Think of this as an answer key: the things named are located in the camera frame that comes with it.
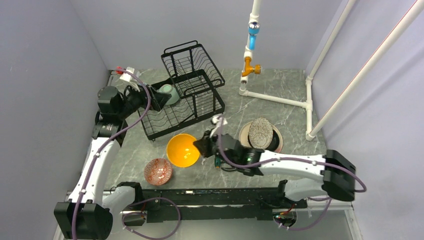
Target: red patterned bowl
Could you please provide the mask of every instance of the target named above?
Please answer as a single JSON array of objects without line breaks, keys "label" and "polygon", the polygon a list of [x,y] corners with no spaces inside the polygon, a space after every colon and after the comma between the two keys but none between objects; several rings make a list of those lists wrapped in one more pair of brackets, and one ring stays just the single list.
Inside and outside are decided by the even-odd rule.
[{"label": "red patterned bowl", "polygon": [[171,175],[171,163],[164,158],[153,159],[144,168],[144,178],[151,185],[165,184],[171,178]]}]

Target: marble surface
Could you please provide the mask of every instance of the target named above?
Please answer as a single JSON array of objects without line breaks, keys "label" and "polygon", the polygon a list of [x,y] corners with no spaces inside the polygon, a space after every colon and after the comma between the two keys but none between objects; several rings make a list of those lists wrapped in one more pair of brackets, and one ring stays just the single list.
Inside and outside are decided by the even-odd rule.
[{"label": "marble surface", "polygon": [[[218,92],[225,102],[224,116],[228,125],[224,131],[238,138],[240,129],[257,117],[267,118],[281,132],[283,137],[282,153],[295,155],[325,154],[326,145],[321,132],[312,141],[305,139],[306,112],[303,108],[282,103],[262,100],[253,97],[240,96],[240,69],[221,69],[225,85]],[[166,80],[169,75],[165,69],[141,70],[141,80],[154,84]],[[124,86],[113,75],[110,84],[123,90]],[[276,97],[306,100],[306,87],[303,71],[299,69],[264,69],[260,75],[250,75],[247,89],[252,92],[268,94]],[[138,119],[138,114],[127,118],[130,124]],[[312,116],[313,124],[317,116]],[[180,133],[188,133],[201,138],[205,130],[211,129],[209,120],[188,126],[173,133],[157,138],[147,139],[143,126],[140,124],[130,129],[125,137],[122,148],[112,163],[107,177],[105,189],[110,189],[120,182],[140,182],[144,189],[190,189],[190,188],[245,188],[245,187],[276,187],[278,181],[295,179],[286,175],[244,176],[239,172],[225,172],[214,167],[213,157],[202,164],[200,158],[193,166],[187,168],[173,167],[172,177],[164,185],[153,186],[144,178],[144,167],[155,158],[166,158],[168,141]]]}]

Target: gray wall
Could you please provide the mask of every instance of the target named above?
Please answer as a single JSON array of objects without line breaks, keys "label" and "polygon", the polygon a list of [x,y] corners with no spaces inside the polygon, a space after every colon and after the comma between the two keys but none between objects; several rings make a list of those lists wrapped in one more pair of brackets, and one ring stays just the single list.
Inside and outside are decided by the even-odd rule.
[{"label": "gray wall", "polygon": [[[413,4],[359,0],[313,81],[322,117]],[[324,126],[327,146],[357,167],[369,191],[353,203],[364,239],[424,235],[424,13]]]},{"label": "gray wall", "polygon": [[68,0],[2,0],[0,72],[0,239],[52,239],[108,71]]},{"label": "gray wall", "polygon": [[[253,0],[71,0],[108,69],[162,69],[167,47],[199,40],[219,68],[242,68]],[[254,64],[305,69],[342,0],[264,0]]]}]

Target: orange faucet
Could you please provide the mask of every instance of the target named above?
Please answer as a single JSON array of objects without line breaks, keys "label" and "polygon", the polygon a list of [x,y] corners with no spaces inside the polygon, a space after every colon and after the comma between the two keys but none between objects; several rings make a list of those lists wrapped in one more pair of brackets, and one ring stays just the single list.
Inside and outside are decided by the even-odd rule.
[{"label": "orange faucet", "polygon": [[247,56],[244,58],[244,72],[241,73],[242,77],[246,77],[247,75],[251,74],[254,72],[254,74],[260,74],[261,73],[261,65],[255,65],[254,67],[251,66],[251,57]]}]

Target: dish rack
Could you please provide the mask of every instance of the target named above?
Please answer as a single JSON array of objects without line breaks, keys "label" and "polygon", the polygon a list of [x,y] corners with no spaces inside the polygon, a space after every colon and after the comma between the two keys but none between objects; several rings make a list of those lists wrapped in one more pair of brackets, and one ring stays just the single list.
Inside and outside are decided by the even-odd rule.
[{"label": "dish rack", "polygon": [[180,100],[159,112],[147,112],[141,123],[151,141],[225,110],[225,103],[216,90],[225,80],[202,44],[195,40],[166,48],[161,58],[169,78],[151,86],[158,90],[171,84]]}]

